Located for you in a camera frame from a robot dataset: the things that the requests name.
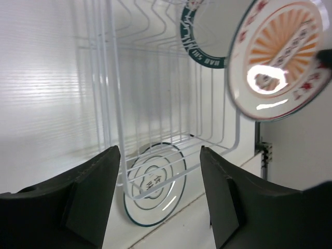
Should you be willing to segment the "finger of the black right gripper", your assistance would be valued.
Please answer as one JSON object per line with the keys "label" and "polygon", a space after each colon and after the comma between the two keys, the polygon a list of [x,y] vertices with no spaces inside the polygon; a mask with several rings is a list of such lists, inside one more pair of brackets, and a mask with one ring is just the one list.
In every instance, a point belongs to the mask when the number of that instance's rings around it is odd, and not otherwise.
{"label": "finger of the black right gripper", "polygon": [[320,50],[316,58],[322,63],[326,68],[332,68],[332,49]]}

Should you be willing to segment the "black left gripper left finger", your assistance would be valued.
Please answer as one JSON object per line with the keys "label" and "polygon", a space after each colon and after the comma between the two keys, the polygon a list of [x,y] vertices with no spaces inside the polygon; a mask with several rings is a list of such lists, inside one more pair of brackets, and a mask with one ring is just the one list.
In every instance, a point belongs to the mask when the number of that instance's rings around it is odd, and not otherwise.
{"label": "black left gripper left finger", "polygon": [[120,151],[16,193],[1,194],[1,248],[101,248],[115,191]]}

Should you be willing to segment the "green rimmed white plate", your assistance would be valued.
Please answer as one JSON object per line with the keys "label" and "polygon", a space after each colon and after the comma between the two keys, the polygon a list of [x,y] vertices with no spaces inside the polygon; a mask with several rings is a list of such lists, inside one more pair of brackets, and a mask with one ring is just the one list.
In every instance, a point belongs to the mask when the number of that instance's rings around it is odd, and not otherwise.
{"label": "green rimmed white plate", "polygon": [[207,68],[224,69],[226,56],[206,51],[214,45],[219,46],[218,38],[205,24],[199,24],[198,12],[204,12],[212,3],[212,1],[187,1],[179,21],[179,34],[183,48],[196,63]]}

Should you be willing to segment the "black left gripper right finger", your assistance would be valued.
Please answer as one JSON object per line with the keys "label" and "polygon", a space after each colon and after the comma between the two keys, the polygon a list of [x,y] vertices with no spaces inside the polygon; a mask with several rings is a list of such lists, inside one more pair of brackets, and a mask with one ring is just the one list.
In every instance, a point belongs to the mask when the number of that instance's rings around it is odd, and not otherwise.
{"label": "black left gripper right finger", "polygon": [[217,248],[331,248],[331,182],[283,187],[208,147],[200,164]]}

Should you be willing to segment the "black rimmed clover plate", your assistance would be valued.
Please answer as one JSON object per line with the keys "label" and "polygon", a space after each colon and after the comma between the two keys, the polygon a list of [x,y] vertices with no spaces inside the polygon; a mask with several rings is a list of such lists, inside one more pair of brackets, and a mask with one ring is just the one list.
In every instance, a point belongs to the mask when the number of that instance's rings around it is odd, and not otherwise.
{"label": "black rimmed clover plate", "polygon": [[146,148],[134,161],[128,179],[129,193],[123,195],[124,210],[131,222],[152,227],[165,221],[178,206],[186,176],[163,183],[187,169],[183,153],[171,143]]}

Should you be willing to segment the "orange sunburst plate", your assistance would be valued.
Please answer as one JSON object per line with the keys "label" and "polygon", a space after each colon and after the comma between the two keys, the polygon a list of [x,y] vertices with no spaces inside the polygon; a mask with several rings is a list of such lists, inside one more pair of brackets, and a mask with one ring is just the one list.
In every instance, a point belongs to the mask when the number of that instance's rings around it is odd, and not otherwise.
{"label": "orange sunburst plate", "polygon": [[225,71],[234,105],[262,122],[301,110],[331,83],[331,70],[316,57],[330,47],[331,1],[253,1]]}

